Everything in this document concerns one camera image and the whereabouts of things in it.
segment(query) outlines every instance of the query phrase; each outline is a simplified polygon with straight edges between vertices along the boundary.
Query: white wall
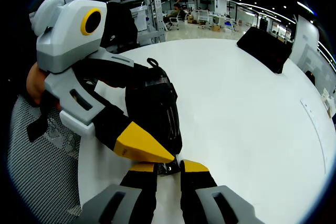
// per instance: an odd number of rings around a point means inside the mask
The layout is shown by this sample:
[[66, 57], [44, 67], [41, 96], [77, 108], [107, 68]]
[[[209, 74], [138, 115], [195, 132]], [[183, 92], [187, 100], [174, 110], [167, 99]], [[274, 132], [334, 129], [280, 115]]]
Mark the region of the white wall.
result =
[[289, 58], [298, 64], [302, 57], [304, 48], [308, 44], [311, 48], [317, 49], [319, 41], [319, 31], [316, 26], [310, 23], [305, 18], [299, 16], [296, 24], [295, 40], [292, 48], [292, 53]]
[[214, 9], [214, 0], [209, 0], [209, 5], [207, 7], [206, 4], [201, 4], [201, 0], [197, 0], [198, 7], [202, 8], [202, 10], [205, 10], [206, 8], [209, 8], [210, 12], [213, 12]]
[[225, 15], [227, 13], [226, 0], [214, 0], [215, 14]]
[[255, 26], [257, 27], [257, 24], [259, 25], [259, 18], [257, 15], [255, 15], [253, 18], [253, 23], [252, 23], [252, 26]]
[[227, 3], [227, 9], [228, 9], [229, 5], [233, 8], [230, 8], [230, 11], [228, 12], [228, 14], [230, 14], [231, 18], [236, 18], [237, 5], [235, 3], [228, 2]]
[[272, 20], [269, 18], [269, 17], [267, 17], [266, 18], [266, 20], [267, 20], [267, 29], [266, 29], [266, 31], [268, 32], [268, 33], [271, 33], [272, 32]]
[[237, 12], [237, 21], [241, 20], [243, 24], [244, 23], [253, 24], [253, 19], [254, 19], [253, 16], [250, 16], [250, 15], [246, 14], [245, 11], [240, 10], [240, 9], [238, 9], [237, 11], [238, 11]]
[[336, 87], [336, 74], [326, 59], [315, 48], [311, 48], [306, 44], [297, 65], [302, 72], [310, 71], [313, 73], [315, 87], [320, 94], [323, 93], [324, 88], [329, 94], [332, 94]]
[[170, 1], [169, 0], [165, 0], [164, 3], [162, 3], [162, 11], [165, 12], [167, 10], [172, 10], [174, 9], [174, 4], [175, 4], [175, 1], [174, 0], [171, 0], [172, 2], [172, 8], [170, 8]]
[[188, 0], [187, 8], [190, 9], [191, 7], [193, 8], [193, 11], [197, 9], [196, 0]]

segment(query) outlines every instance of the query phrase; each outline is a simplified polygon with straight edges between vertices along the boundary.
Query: robotic hand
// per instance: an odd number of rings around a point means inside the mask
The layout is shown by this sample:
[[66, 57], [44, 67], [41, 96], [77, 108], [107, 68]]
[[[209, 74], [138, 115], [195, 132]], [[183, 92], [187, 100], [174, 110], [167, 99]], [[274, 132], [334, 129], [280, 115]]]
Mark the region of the robotic hand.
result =
[[[49, 75], [29, 139], [47, 130], [48, 101], [56, 97], [62, 123], [82, 138], [96, 136], [122, 157], [169, 163], [182, 148], [175, 89], [155, 60], [148, 68], [100, 47], [106, 14], [105, 3], [90, 0], [45, 0], [39, 7], [32, 29], [38, 66]], [[130, 117], [87, 84], [97, 79], [126, 87]]]
[[[147, 223], [156, 209], [157, 164], [131, 167], [120, 185], [86, 202], [74, 224]], [[217, 186], [207, 167], [181, 161], [181, 210], [186, 224], [263, 224], [254, 207], [227, 186]]]

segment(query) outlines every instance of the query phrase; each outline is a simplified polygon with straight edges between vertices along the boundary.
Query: white table surface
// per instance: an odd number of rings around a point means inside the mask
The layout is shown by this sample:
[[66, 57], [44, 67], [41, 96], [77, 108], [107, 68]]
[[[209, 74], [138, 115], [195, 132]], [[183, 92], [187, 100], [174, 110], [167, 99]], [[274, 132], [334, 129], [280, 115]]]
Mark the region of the white table surface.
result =
[[[234, 40], [190, 39], [123, 53], [136, 63], [156, 59], [178, 99], [181, 157], [207, 166], [255, 207], [265, 223], [297, 223], [311, 208], [335, 157], [336, 133], [315, 87], [287, 60], [273, 74]], [[125, 110], [124, 90], [99, 83], [97, 91]], [[304, 99], [319, 123], [324, 157]], [[80, 144], [81, 205], [111, 183], [119, 184], [132, 162], [97, 140]], [[184, 223], [180, 175], [158, 178], [153, 223]]]

